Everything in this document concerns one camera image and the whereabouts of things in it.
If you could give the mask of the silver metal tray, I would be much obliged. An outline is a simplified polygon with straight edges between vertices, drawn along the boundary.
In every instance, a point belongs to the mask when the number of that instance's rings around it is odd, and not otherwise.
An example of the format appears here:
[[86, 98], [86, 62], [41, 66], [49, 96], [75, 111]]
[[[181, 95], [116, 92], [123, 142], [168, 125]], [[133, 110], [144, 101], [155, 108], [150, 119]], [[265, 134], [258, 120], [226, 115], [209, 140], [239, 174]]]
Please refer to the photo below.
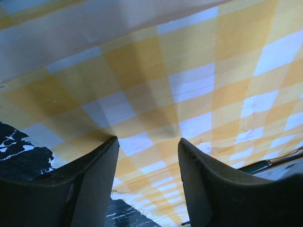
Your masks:
[[297, 162], [288, 165], [277, 166], [269, 170], [256, 173], [254, 174], [254, 176], [267, 180], [277, 181], [279, 179], [292, 176], [294, 174], [302, 174], [302, 173], [303, 173], [303, 163]]

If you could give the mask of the yellow checkered tablecloth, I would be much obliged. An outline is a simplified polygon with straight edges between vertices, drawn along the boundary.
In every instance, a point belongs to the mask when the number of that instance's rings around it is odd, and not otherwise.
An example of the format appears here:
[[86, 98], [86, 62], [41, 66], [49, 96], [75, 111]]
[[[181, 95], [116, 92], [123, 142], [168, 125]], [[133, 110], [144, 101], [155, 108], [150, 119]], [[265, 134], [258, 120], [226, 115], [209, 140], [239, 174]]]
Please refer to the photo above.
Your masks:
[[0, 120], [50, 168], [117, 136], [112, 198], [180, 225], [180, 138], [234, 168], [303, 145], [303, 3], [3, 0]]

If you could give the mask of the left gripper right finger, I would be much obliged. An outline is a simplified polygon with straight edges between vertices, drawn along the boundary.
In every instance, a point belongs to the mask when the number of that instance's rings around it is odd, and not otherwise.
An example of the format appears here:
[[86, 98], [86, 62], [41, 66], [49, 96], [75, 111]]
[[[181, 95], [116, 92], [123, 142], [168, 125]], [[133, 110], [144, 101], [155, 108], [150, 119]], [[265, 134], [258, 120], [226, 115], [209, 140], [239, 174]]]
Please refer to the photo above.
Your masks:
[[203, 153], [185, 138], [178, 161], [193, 227], [300, 227], [303, 176], [259, 178]]

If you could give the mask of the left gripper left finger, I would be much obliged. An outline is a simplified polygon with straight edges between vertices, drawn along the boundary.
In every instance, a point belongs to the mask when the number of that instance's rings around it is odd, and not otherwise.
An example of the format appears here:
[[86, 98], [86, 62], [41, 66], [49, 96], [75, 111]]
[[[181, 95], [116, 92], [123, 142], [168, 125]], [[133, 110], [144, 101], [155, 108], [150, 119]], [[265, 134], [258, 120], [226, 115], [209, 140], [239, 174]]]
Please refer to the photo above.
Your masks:
[[33, 180], [0, 179], [2, 227], [102, 227], [118, 159], [118, 138]]

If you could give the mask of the silver fork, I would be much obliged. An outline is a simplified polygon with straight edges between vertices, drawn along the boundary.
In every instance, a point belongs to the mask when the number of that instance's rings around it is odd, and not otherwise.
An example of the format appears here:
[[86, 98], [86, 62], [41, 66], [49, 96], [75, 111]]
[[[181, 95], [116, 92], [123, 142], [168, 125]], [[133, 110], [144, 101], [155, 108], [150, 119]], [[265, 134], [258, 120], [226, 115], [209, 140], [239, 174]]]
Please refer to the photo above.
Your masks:
[[274, 159], [258, 161], [256, 163], [241, 167], [238, 170], [247, 174], [255, 174], [260, 171], [269, 169], [271, 166], [276, 166], [278, 164], [292, 161], [302, 156], [303, 156], [303, 147], [299, 147], [298, 149], [294, 150], [291, 154], [282, 157], [277, 157]]

